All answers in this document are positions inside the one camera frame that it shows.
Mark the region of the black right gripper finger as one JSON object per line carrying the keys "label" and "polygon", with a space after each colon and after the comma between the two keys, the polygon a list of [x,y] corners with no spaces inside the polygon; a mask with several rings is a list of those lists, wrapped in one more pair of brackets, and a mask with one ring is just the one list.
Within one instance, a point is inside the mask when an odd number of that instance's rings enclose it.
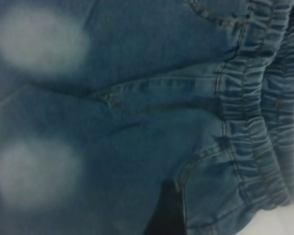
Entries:
{"label": "black right gripper finger", "polygon": [[183,235],[183,196],[175,181],[164,180],[155,210],[147,224],[148,235]]}

